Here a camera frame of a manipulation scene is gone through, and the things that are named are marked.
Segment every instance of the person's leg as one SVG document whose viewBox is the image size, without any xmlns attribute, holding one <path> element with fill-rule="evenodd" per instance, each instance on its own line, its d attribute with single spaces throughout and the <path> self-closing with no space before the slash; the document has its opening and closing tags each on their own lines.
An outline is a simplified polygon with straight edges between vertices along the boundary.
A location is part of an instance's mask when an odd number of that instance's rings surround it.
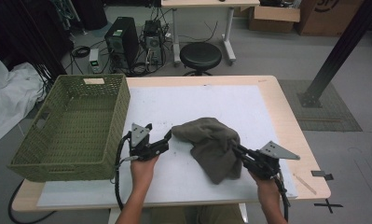
<svg viewBox="0 0 372 224">
<path fill-rule="evenodd" d="M 186 224 L 184 207 L 151 208 L 152 224 Z"/>
<path fill-rule="evenodd" d="M 198 224 L 244 224 L 237 203 L 200 206 L 197 219 Z"/>
</svg>

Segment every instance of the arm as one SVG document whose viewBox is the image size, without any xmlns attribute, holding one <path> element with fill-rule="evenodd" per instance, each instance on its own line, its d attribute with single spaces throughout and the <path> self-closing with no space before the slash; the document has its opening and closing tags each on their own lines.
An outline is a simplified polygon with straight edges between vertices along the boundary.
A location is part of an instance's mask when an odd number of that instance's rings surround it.
<svg viewBox="0 0 372 224">
<path fill-rule="evenodd" d="M 132 161 L 132 192 L 119 214 L 116 224 L 139 224 L 145 195 L 153 180 L 154 166 L 158 157 L 150 161 Z"/>
<path fill-rule="evenodd" d="M 273 179 L 261 180 L 250 173 L 258 186 L 258 200 L 268 224 L 286 224 L 280 207 L 280 193 Z"/>
</svg>

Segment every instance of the green wicker basket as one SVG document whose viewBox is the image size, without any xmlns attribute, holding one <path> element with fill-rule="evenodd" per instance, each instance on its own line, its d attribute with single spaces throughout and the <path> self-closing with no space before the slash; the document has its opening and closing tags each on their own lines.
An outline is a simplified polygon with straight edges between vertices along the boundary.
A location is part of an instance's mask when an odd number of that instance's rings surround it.
<svg viewBox="0 0 372 224">
<path fill-rule="evenodd" d="M 59 76 L 8 168 L 35 182 L 113 178 L 130 98 L 123 75 Z"/>
</svg>

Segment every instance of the white sheet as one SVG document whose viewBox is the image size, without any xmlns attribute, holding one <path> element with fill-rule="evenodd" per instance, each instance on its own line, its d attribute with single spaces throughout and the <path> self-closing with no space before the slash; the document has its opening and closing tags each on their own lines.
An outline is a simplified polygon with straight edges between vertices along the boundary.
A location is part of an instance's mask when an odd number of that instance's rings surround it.
<svg viewBox="0 0 372 224">
<path fill-rule="evenodd" d="M 261 93 L 257 86 L 196 86 L 131 88 L 131 102 L 124 134 L 131 124 L 153 124 L 150 142 L 162 139 L 173 125 L 214 117 L 238 132 L 241 144 L 259 149 L 268 141 L 278 144 Z M 256 185 L 246 169 L 241 178 L 213 184 L 192 158 L 192 145 L 173 137 L 170 149 L 159 157 L 146 204 L 214 203 L 257 201 Z M 124 145 L 121 157 L 129 156 Z M 285 160 L 281 160 L 287 196 L 295 198 L 296 188 Z M 131 193 L 130 163 L 119 168 L 119 193 L 123 202 Z M 109 180 L 47 182 L 38 207 L 112 206 L 116 207 L 114 185 Z"/>
<path fill-rule="evenodd" d="M 29 63 L 11 72 L 0 61 L 0 139 L 43 99 L 43 81 Z"/>
</svg>

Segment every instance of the cardboard box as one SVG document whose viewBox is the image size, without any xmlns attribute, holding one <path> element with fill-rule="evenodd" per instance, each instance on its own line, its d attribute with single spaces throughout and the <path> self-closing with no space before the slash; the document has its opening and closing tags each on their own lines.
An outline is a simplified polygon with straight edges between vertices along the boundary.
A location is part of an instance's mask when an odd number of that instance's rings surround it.
<svg viewBox="0 0 372 224">
<path fill-rule="evenodd" d="M 249 18 L 250 7 L 235 7 L 234 17 Z"/>
<path fill-rule="evenodd" d="M 300 35 L 340 36 L 364 0 L 303 0 Z"/>
<path fill-rule="evenodd" d="M 299 22 L 298 8 L 254 7 L 251 9 L 249 30 L 290 33 L 294 22 Z"/>
</svg>

